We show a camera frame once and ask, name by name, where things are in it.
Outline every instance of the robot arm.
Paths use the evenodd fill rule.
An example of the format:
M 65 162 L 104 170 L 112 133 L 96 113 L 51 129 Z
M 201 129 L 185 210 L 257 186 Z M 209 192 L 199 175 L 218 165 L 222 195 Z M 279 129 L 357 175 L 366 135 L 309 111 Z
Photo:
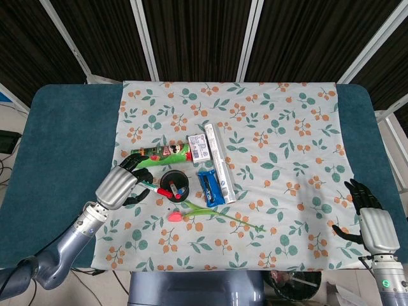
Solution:
M 360 221 L 360 235 L 344 233 L 333 225 L 343 239 L 363 244 L 372 259 L 372 273 L 385 306 L 408 305 L 408 283 L 404 270 L 394 253 L 400 248 L 397 233 L 390 214 L 383 210 L 377 198 L 363 184 L 351 179 L 345 182 L 353 197 Z
M 137 183 L 152 182 L 152 175 L 144 168 L 132 172 L 136 165 L 148 157 L 132 154 L 113 168 L 96 190 L 97 202 L 88 202 L 86 209 L 72 222 L 58 239 L 21 261 L 15 268 L 0 271 L 0 301 L 23 293 L 31 281 L 36 280 L 44 289 L 59 286 L 66 278 L 74 260 L 105 223 L 109 210 L 117 210 L 128 202 L 141 201 L 148 195 L 128 196 Z

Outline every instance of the robot finger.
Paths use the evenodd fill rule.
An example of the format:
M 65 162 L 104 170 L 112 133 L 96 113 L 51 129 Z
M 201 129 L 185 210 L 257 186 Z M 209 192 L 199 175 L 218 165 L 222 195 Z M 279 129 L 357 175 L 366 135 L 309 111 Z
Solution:
M 367 195 L 367 201 L 369 202 L 368 207 L 383 209 L 380 202 L 378 202 L 377 198 L 371 193 L 371 190 L 364 184 L 360 185 L 365 190 L 365 194 Z
M 357 190 L 358 190 L 358 194 L 360 195 L 360 199 L 361 199 L 361 208 L 370 208 L 371 207 L 371 201 L 369 198 L 369 195 L 371 194 L 371 192 L 368 190 L 367 187 L 365 187 L 363 184 L 356 182 L 355 184 Z
M 340 238 L 355 242 L 356 244 L 363 244 L 363 237 L 361 235 L 344 233 L 337 225 L 333 225 L 332 228 Z
M 125 158 L 119 166 L 126 169 L 127 171 L 133 171 L 138 163 L 148 158 L 148 156 L 142 156 L 139 153 L 134 153 Z
M 143 180 L 150 184 L 153 183 L 153 175 L 146 168 L 136 170 L 132 174 L 138 179 L 138 183 Z
M 360 194 L 358 193 L 357 189 L 352 184 L 350 184 L 349 182 L 344 182 L 344 185 L 346 185 L 346 187 L 350 191 L 350 194 L 353 197 L 353 205 L 354 205 L 354 207 L 356 209 L 357 214 L 360 215 L 360 209 L 364 207 L 363 203 L 361 201 Z

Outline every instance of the white box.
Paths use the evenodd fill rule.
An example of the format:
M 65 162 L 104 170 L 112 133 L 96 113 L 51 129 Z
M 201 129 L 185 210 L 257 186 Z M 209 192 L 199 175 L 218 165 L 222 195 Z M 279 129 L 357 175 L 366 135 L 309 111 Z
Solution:
M 205 134 L 189 136 L 188 140 L 194 163 L 203 163 L 211 160 L 210 149 L 208 148 Z

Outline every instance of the wire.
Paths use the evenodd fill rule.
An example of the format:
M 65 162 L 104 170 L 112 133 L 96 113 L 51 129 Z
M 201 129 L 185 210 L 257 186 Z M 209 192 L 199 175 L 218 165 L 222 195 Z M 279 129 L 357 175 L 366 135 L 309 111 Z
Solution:
M 35 299 L 35 297 L 36 297 L 36 294 L 37 294 L 37 282 L 36 282 L 36 280 L 35 279 L 33 279 L 33 281 L 34 281 L 34 294 L 33 294 L 33 297 L 31 298 L 31 301 L 30 301 L 30 304 L 28 304 L 28 306 L 31 306 L 31 304 L 33 303 L 33 301 L 34 301 L 34 299 Z
M 374 273 L 372 273 L 371 268 L 368 266 L 365 260 L 362 257 L 359 257 L 358 259 L 361 261 L 363 266 L 365 266 L 365 268 L 371 273 L 371 275 L 375 278 Z
M 122 282 L 120 281 L 119 277 L 117 276 L 116 272 L 113 271 L 113 270 L 112 270 L 112 272 L 113 272 L 114 276 L 116 277 L 117 281 L 119 282 L 120 286 L 122 287 L 122 289 L 126 292 L 127 295 L 129 295 L 129 291 L 126 290 L 125 286 L 123 286 L 123 284 L 122 284 Z
M 87 275 L 92 275 L 92 272 L 96 271 L 96 270 L 83 271 L 83 270 L 79 270 L 77 268 L 71 268 L 71 270 L 75 271 L 75 272 L 78 272 L 78 273 L 87 274 Z
M 89 292 L 92 293 L 93 296 L 95 296 L 95 299 L 97 299 L 98 303 L 100 304 L 100 306 L 103 306 L 101 301 L 99 300 L 99 298 L 96 296 L 96 294 L 87 286 L 85 285 L 85 283 L 79 278 L 79 276 L 77 274 L 75 274 L 73 271 L 71 271 L 73 275 L 75 275 L 75 277 L 78 279 L 78 281 L 84 285 L 85 288 L 87 288 L 89 290 Z
M 2 161 L 5 161 L 6 159 L 8 159 L 8 158 L 10 158 L 11 156 L 13 156 L 13 155 L 14 155 L 14 153 L 16 153 L 17 148 L 18 148 L 18 146 L 20 145 L 20 142 L 21 142 L 21 141 L 19 141 L 19 142 L 18 142 L 18 144 L 16 144 L 16 145 L 15 145 L 13 152 L 12 152 L 12 153 L 11 153 L 9 156 L 7 156 L 7 157 L 3 158 L 3 160 L 2 160 Z

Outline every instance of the white metal frame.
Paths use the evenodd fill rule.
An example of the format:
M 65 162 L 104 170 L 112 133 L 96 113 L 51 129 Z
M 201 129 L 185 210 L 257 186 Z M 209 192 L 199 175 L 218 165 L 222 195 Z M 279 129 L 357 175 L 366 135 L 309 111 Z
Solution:
M 394 102 L 388 109 L 379 111 L 378 116 L 377 116 L 377 122 L 384 120 L 389 115 L 391 115 L 393 112 L 399 110 L 401 107 L 403 107 L 407 103 L 408 103 L 408 94 L 406 94 L 404 97 L 399 99 L 397 102 Z
M 77 59 L 79 65 L 81 66 L 82 70 L 85 73 L 85 76 L 87 77 L 88 83 L 90 84 L 96 83 L 93 77 L 93 74 L 91 73 L 91 69 L 89 69 L 88 64 L 85 62 L 85 59 L 82 56 L 81 52 L 79 52 L 79 49 L 77 48 L 74 41 L 72 40 L 72 37 L 69 35 L 67 29 L 65 28 L 65 25 L 63 24 L 62 20 L 59 18 L 50 0 L 39 0 L 39 1 L 44 7 L 44 10 L 47 12 L 48 16 L 51 18 L 56 28 L 58 29 L 62 38 L 64 38 L 66 44 L 69 46 L 69 49 L 71 49 L 73 55 Z
M 95 84 L 121 84 L 122 82 L 120 81 L 116 81 L 116 80 L 112 80 L 111 78 L 104 78 L 103 76 L 99 76 L 99 75 L 92 75 Z
M 387 153 L 388 160 L 390 161 L 391 171 L 393 173 L 394 179 L 398 184 L 398 191 L 399 193 L 406 193 L 408 191 L 407 184 L 405 183 L 404 178 L 402 177 L 397 164 L 394 162 L 394 159 L 392 155 L 390 154 L 390 151 L 388 150 L 388 147 L 385 144 L 384 140 L 382 142 L 384 144 L 384 148 L 385 148 L 385 152 Z
M 9 91 L 2 83 L 0 83 L 0 92 L 2 92 L 11 102 L 13 102 L 16 107 L 24 112 L 30 112 L 30 108 L 20 99 L 18 99 L 18 97 L 16 97 L 11 91 Z
M 159 73 L 157 72 L 156 60 L 154 59 L 152 42 L 150 40 L 142 0 L 130 0 L 130 4 L 132 6 L 133 16 L 135 17 L 136 26 L 138 28 L 140 42 L 142 43 L 143 53 L 145 54 L 150 79 L 153 82 L 158 82 Z
M 348 84 L 364 67 L 368 60 L 378 51 L 383 43 L 391 36 L 395 29 L 408 16 L 408 0 L 402 0 L 384 24 L 378 29 L 354 62 L 340 77 L 337 83 Z
M 393 140 L 397 143 L 397 148 L 399 150 L 399 152 L 401 153 L 404 162 L 406 165 L 408 165 L 408 153 L 406 148 L 404 147 L 403 143 L 401 142 L 400 137 L 397 134 L 397 131 L 395 131 L 395 128 L 392 124 L 392 122 L 390 121 L 389 117 L 385 117 L 384 119 L 384 123 L 387 126 L 388 130 L 390 131 Z M 388 158 L 390 159 L 390 163 L 391 163 L 391 167 L 393 168 L 393 171 L 395 173 L 395 175 L 397 176 L 397 180 L 398 180 L 398 184 L 400 185 L 400 193 L 406 193 L 408 192 L 408 187 L 407 184 L 404 181 L 404 178 L 401 176 L 398 167 L 394 164 L 393 162 L 393 158 L 391 157 L 390 153 L 387 152 Z
M 247 29 L 245 30 L 244 42 L 242 44 L 241 58 L 238 64 L 237 82 L 243 82 L 247 74 L 249 59 L 254 45 L 256 29 L 261 17 L 264 0 L 252 0 L 249 10 Z

